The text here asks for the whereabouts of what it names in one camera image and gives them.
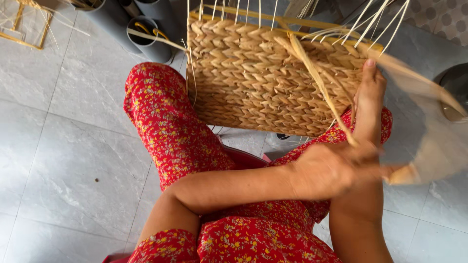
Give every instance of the straw fiber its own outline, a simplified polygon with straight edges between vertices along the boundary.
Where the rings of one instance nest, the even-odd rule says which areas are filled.
[[[187,30],[189,98],[202,121],[309,137],[319,136],[334,121],[284,31],[191,17]],[[361,82],[367,46],[361,43],[355,49],[328,41],[301,45],[342,114]]]

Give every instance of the patterned tile wall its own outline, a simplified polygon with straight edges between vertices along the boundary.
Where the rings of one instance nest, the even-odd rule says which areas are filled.
[[[468,46],[468,0],[411,0],[405,22]]]

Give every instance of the hand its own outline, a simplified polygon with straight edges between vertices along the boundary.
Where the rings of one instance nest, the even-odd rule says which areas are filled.
[[[375,60],[368,59],[362,66],[362,82],[354,95],[357,112],[380,112],[383,106],[383,96],[387,80],[377,68]]]
[[[381,180],[401,166],[367,163],[378,156],[377,147],[359,142],[317,144],[310,146],[296,162],[288,164],[293,171],[291,185],[297,199],[328,199],[364,181]]]

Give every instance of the leg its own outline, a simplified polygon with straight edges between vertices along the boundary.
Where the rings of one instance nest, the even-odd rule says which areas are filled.
[[[188,174],[234,168],[222,144],[198,119],[185,80],[175,69],[138,64],[125,93],[124,110],[156,164],[162,191]]]

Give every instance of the basket rim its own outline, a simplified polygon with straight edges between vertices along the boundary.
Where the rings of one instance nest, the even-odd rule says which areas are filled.
[[[203,8],[206,7],[206,8],[213,9],[213,10],[218,10],[218,11],[222,11],[222,9],[223,9],[222,6],[216,6],[215,7],[214,5],[207,5],[207,4],[203,4],[202,7]],[[202,19],[206,19],[206,20],[211,20],[213,18],[212,15],[205,15],[203,13],[200,16],[200,13],[199,13],[200,10],[202,10],[202,8],[199,5],[195,9],[190,11],[190,13],[189,13],[190,17],[194,18],[194,19],[199,19],[201,17]],[[229,14],[236,14],[237,9],[234,8],[234,7],[224,7],[224,12],[229,13]],[[238,14],[239,15],[246,15],[247,10],[239,9]],[[249,10],[248,15],[249,15],[249,17],[253,17],[253,18],[258,18],[261,15],[261,18],[263,18],[263,19],[273,20],[272,15],[259,14],[258,12],[255,12],[255,11],[250,11]],[[341,25],[333,24],[333,23],[326,23],[326,22],[306,20],[306,19],[298,19],[298,18],[292,18],[292,17],[283,17],[283,16],[278,16],[278,15],[274,16],[274,19],[275,19],[275,21],[278,22],[278,24],[281,27],[286,28],[286,29],[273,28],[273,30],[282,31],[282,32],[285,32],[285,33],[288,33],[288,34],[294,34],[294,35],[297,35],[299,37],[305,37],[306,35],[308,35],[308,33],[299,32],[299,31],[292,31],[292,30],[289,29],[287,24],[296,24],[296,25],[300,25],[300,26],[308,26],[308,27],[313,27],[313,28],[318,28],[318,29],[331,29],[331,28],[342,28],[343,27]],[[217,17],[217,16],[214,16],[214,20],[221,20],[221,18]],[[271,29],[270,26],[261,26],[261,27]],[[327,37],[327,38],[324,39],[324,41],[329,42],[329,43],[332,44],[337,39],[338,38],[336,38],[336,37]],[[364,38],[363,40],[365,40],[366,43],[361,42],[359,44],[372,45],[374,43],[373,41],[371,41],[371,40],[369,40],[367,38]],[[348,39],[348,40],[346,40],[345,43],[348,44],[348,45],[354,46],[357,43],[357,40]],[[372,45],[371,49],[376,50],[376,51],[382,51],[383,46],[381,44],[379,44],[379,43],[375,43],[374,45]]]

